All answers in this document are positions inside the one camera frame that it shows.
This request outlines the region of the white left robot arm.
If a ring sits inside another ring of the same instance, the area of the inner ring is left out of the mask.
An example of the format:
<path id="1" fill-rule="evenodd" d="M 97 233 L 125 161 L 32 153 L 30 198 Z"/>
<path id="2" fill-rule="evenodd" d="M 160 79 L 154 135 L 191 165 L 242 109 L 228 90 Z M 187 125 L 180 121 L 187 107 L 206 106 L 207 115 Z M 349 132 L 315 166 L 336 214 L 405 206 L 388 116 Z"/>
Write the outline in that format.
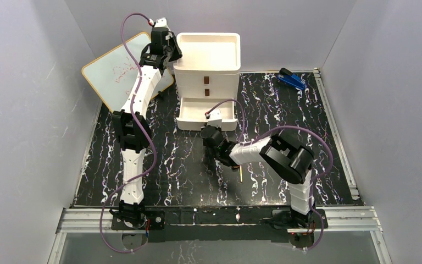
<path id="1" fill-rule="evenodd" d="M 118 210 L 112 210 L 111 214 L 132 225 L 140 225 L 146 220 L 141 204 L 144 198 L 142 178 L 149 172 L 143 169 L 146 149 L 150 147 L 153 158 L 157 158 L 145 114 L 168 64 L 181 57 L 175 34 L 167 26 L 153 27 L 150 43 L 143 48 L 140 60 L 135 61 L 138 75 L 134 87 L 121 110 L 112 113 L 123 159 L 123 184 Z"/>

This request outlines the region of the white plastic drawer organizer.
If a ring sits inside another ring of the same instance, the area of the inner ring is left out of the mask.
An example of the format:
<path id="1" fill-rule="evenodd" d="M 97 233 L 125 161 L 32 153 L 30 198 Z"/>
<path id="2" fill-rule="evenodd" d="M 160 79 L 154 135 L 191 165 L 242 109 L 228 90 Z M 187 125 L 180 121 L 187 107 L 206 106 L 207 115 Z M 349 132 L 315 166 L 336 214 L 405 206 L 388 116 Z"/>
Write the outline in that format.
<path id="1" fill-rule="evenodd" d="M 182 98 L 236 99 L 241 69 L 241 38 L 237 33 L 182 32 L 177 35 L 182 57 L 173 65 Z"/>

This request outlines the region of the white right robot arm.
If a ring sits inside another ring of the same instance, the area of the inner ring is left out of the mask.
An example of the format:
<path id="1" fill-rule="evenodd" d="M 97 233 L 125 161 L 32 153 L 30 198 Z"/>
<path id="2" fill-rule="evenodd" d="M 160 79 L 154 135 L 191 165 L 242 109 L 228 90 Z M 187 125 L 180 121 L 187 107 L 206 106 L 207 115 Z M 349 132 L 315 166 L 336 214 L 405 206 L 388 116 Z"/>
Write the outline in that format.
<path id="1" fill-rule="evenodd" d="M 310 193 L 314 153 L 290 135 L 288 130 L 293 128 L 280 126 L 253 141 L 237 142 L 228 140 L 220 128 L 207 125 L 201 138 L 212 157 L 232 169 L 246 163 L 266 163 L 290 187 L 291 215 L 308 221 L 314 206 Z"/>

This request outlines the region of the white bottom organizer drawer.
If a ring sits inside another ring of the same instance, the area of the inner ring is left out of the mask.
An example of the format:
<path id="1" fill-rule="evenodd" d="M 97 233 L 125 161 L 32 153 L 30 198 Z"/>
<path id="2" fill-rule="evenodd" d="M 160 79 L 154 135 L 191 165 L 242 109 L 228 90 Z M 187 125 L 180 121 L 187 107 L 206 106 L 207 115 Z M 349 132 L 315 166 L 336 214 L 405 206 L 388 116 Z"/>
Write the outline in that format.
<path id="1" fill-rule="evenodd" d="M 176 118 L 177 127 L 185 131 L 200 131 L 201 127 L 207 125 L 205 112 L 225 99 L 203 99 L 186 98 L 180 99 L 179 116 Z M 222 131 L 234 131 L 237 127 L 238 119 L 235 114 L 235 104 L 233 101 L 225 102 L 216 109 L 220 110 Z"/>

